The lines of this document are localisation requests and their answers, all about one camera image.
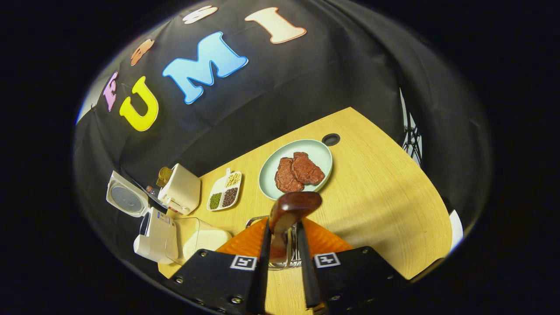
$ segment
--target round plate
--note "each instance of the round plate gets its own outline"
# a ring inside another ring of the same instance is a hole
[[[276,171],[281,158],[293,158],[294,152],[305,152],[309,159],[321,168],[325,178],[318,185],[305,185],[303,191],[319,191],[327,182],[333,169],[333,156],[322,142],[312,139],[297,140],[286,144],[267,159],[259,173],[259,188],[265,196],[277,200],[284,193],[276,187]]]

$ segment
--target letter m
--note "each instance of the letter m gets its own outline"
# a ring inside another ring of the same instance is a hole
[[[216,75],[223,78],[249,62],[247,57],[240,57],[231,50],[222,40],[222,35],[222,32],[216,32],[198,43],[197,61],[177,58],[165,67],[162,75],[170,76],[177,83],[185,94],[185,103],[191,104],[204,92],[201,86],[194,86],[190,80],[206,85],[214,84],[211,63],[218,69]]]

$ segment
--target screw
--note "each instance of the screw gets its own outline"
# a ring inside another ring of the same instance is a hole
[[[243,302],[243,300],[238,298],[238,297],[233,297],[233,298],[231,298],[231,302],[234,303],[234,304],[241,304],[241,302]]]

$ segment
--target meat slice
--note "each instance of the meat slice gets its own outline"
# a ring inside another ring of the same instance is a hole
[[[325,178],[325,173],[309,159],[305,152],[293,153],[292,173],[303,184],[317,185]]]
[[[296,192],[304,190],[304,185],[298,182],[292,174],[292,161],[293,159],[289,157],[283,157],[280,159],[280,164],[278,165],[276,176],[274,176],[274,181],[276,181],[276,187],[280,189],[281,192]]]

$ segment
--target white appliance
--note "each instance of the white appliance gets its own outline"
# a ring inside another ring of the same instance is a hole
[[[178,258],[177,227],[174,220],[150,207],[148,196],[141,189],[113,171],[107,184],[105,199],[130,216],[144,217],[133,244],[136,254],[164,264],[173,263],[173,259]]]
[[[171,211],[187,215],[200,203],[202,181],[178,163],[171,170],[171,178],[157,198]]]

